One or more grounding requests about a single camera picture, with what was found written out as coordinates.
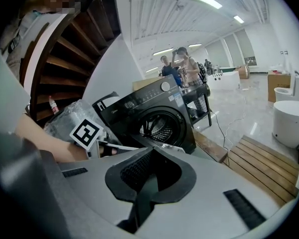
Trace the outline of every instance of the spiral staircase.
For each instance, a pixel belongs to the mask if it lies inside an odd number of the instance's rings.
[[[120,33],[115,0],[94,0],[86,12],[63,18],[35,69],[30,101],[34,121],[44,126],[53,116],[49,96],[59,109],[82,98],[93,71]]]

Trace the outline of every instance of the backpack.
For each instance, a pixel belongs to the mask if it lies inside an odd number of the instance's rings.
[[[205,70],[203,64],[197,62],[197,65],[198,65],[198,68],[199,68],[199,71],[200,71],[198,75],[199,75],[201,81],[203,82],[203,84],[205,84],[205,83],[207,83],[206,70]]]

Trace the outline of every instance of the washing machine door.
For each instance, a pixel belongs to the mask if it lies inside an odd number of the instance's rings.
[[[132,132],[155,141],[181,146],[187,131],[183,115],[170,107],[150,108],[139,114]]]

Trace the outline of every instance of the black washing machine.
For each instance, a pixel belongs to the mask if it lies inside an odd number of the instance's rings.
[[[188,154],[196,147],[186,106],[172,75],[120,99],[102,110],[101,117],[127,146],[135,146],[131,135],[141,135],[182,147]]]

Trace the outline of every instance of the cardboard box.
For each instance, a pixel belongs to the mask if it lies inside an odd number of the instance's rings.
[[[268,101],[275,102],[275,88],[290,88],[290,75],[282,75],[280,73],[268,72]]]
[[[248,65],[240,66],[240,67],[236,68],[235,71],[238,71],[240,79],[242,79],[242,80],[249,79],[250,71],[249,71]]]
[[[150,79],[146,79],[146,80],[141,80],[138,82],[133,82],[133,91],[139,90],[155,81],[160,80],[161,77],[154,77],[154,78],[150,78]]]

